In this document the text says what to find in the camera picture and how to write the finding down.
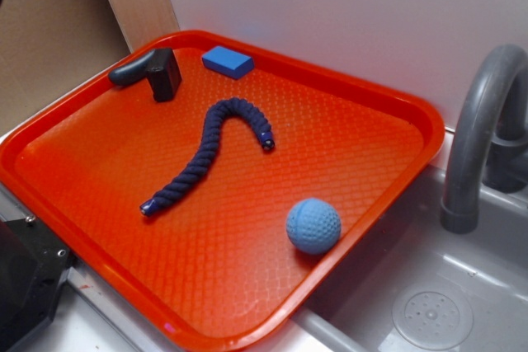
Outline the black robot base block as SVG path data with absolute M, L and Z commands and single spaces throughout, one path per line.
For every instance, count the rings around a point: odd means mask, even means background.
M 1 222 L 1 350 L 17 351 L 54 320 L 73 264 L 69 247 L 35 217 Z

